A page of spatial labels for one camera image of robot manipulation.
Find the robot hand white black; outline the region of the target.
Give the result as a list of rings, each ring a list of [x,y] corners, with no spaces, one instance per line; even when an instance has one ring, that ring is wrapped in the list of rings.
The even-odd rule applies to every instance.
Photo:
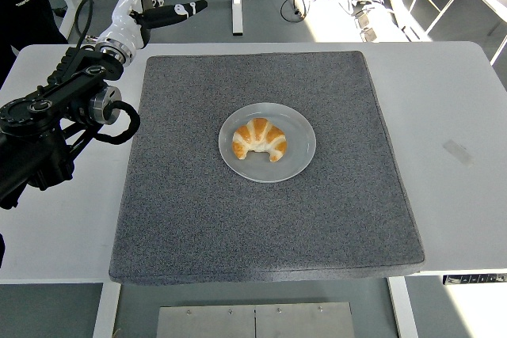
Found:
[[[205,0],[175,5],[166,0],[119,0],[112,24],[97,38],[95,49],[130,62],[148,44],[151,30],[186,21],[207,7]]]

